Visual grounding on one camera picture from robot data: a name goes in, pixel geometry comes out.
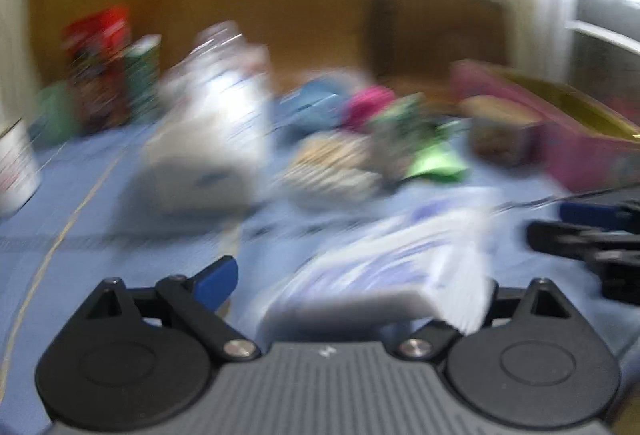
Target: blue tablecloth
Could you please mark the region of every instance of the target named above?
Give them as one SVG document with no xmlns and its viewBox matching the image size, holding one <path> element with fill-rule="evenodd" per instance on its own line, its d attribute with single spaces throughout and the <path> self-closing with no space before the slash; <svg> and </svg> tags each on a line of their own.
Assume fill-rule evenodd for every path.
<svg viewBox="0 0 640 435">
<path fill-rule="evenodd" d="M 167 274 L 194 274 L 222 254 L 229 218 L 164 217 L 150 207 L 139 177 L 140 145 L 149 132 L 127 127 L 39 152 L 42 186 L 23 209 L 0 222 L 0 433 L 34 435 L 47 426 L 34 367 L 102 278 L 117 275 L 129 287 L 147 286 Z M 284 131 L 274 134 L 278 148 L 271 174 L 292 153 Z M 562 195 L 543 174 L 513 176 L 467 155 L 463 138 L 452 144 L 472 167 L 464 184 L 497 187 L 505 203 Z M 362 209 L 311 212 L 283 198 L 269 182 L 267 177 L 266 203 L 239 225 L 240 279 L 228 321 L 240 329 L 250 301 L 305 263 L 333 234 L 448 188 L 416 181 Z M 554 218 L 554 207 L 511 208 L 500 218 L 493 276 L 511 287 L 525 287 L 534 277 L 552 278 L 620 359 L 626 382 L 638 379 L 640 308 L 603 299 L 597 279 L 580 263 L 524 246 L 524 222 Z"/>
</svg>

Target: silver bolt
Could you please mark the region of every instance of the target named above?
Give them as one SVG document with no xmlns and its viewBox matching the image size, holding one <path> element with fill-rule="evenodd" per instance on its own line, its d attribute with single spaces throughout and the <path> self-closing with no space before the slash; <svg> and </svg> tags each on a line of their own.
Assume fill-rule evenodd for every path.
<svg viewBox="0 0 640 435">
<path fill-rule="evenodd" d="M 251 357 L 257 349 L 258 347 L 255 346 L 255 343 L 248 339 L 233 339 L 232 341 L 227 341 L 223 347 L 225 354 L 232 357 Z"/>
<path fill-rule="evenodd" d="M 399 351 L 404 357 L 424 357 L 431 354 L 433 345 L 424 339 L 408 339 L 403 341 L 399 346 Z"/>
</svg>

